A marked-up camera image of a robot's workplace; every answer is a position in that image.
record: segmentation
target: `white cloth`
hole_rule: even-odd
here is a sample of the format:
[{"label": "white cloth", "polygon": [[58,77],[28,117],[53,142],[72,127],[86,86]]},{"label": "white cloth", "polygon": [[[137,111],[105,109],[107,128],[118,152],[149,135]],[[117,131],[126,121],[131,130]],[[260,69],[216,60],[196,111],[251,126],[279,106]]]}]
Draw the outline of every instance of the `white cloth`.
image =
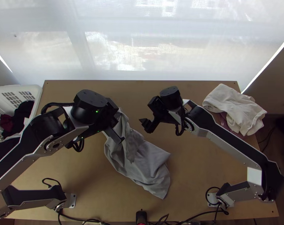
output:
[{"label": "white cloth", "polygon": [[114,127],[125,140],[116,144],[105,133],[104,153],[113,167],[154,196],[164,199],[170,186],[170,174],[165,162],[170,153],[144,140],[131,129],[128,117],[119,108],[119,122]]},{"label": "white cloth", "polygon": [[229,128],[243,136],[252,135],[264,126],[262,119],[267,111],[255,103],[254,98],[219,84],[206,96],[202,106],[214,113],[227,112]]}]

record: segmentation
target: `gray cloth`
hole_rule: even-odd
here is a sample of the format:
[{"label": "gray cloth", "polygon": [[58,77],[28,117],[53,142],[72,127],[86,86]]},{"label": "gray cloth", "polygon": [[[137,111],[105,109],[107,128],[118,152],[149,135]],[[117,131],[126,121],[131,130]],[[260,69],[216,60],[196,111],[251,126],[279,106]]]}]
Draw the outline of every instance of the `gray cloth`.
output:
[{"label": "gray cloth", "polygon": [[130,128],[128,117],[121,108],[119,113],[119,122],[114,129],[125,140],[116,144],[105,134],[105,156],[119,173],[164,199],[170,186],[170,174],[165,165],[170,153],[145,141],[143,135]]}]

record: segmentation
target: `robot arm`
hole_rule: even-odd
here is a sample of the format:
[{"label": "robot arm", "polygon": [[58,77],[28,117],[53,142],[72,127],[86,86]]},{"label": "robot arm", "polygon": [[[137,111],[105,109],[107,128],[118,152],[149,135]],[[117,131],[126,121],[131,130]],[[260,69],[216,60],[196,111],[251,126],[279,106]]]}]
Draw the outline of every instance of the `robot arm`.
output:
[{"label": "robot arm", "polygon": [[[46,112],[47,108],[58,108]],[[37,159],[50,156],[63,147],[79,152],[84,139],[104,131],[120,143],[124,138],[113,130],[118,120],[118,107],[110,98],[90,91],[77,93],[74,103],[50,103],[42,109],[21,133],[1,144],[6,155],[0,159],[0,219],[14,210],[47,206],[55,211],[75,206],[76,195],[64,193],[60,185],[48,190],[18,190],[10,184]],[[65,115],[62,124],[59,116]]]},{"label": "robot arm", "polygon": [[284,183],[275,162],[217,124],[210,112],[196,105],[191,100],[182,99],[177,87],[169,87],[160,92],[149,102],[154,120],[140,119],[147,133],[152,133],[160,122],[182,126],[183,131],[208,138],[221,149],[231,154],[247,167],[247,181],[230,185],[225,183],[217,193],[207,195],[208,205],[216,207],[234,206],[234,202],[258,199],[263,202],[273,202]]}]

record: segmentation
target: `white curtain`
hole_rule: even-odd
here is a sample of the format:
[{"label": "white curtain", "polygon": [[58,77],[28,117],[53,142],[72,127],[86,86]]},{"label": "white curtain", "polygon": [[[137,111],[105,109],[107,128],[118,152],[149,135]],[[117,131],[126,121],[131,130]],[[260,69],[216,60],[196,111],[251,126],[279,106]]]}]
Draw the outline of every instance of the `white curtain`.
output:
[{"label": "white curtain", "polygon": [[284,42],[284,0],[0,0],[0,55],[45,79],[237,80]]}]

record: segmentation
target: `plastic laundry basket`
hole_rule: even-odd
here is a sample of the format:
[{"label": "plastic laundry basket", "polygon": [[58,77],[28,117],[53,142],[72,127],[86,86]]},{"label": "plastic laundry basket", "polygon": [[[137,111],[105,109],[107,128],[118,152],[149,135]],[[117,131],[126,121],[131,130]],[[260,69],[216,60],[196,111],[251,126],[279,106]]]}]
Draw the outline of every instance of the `plastic laundry basket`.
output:
[{"label": "plastic laundry basket", "polygon": [[0,87],[0,116],[14,115],[14,111],[22,102],[35,101],[29,120],[35,115],[42,95],[42,88],[38,85],[7,85]]}]

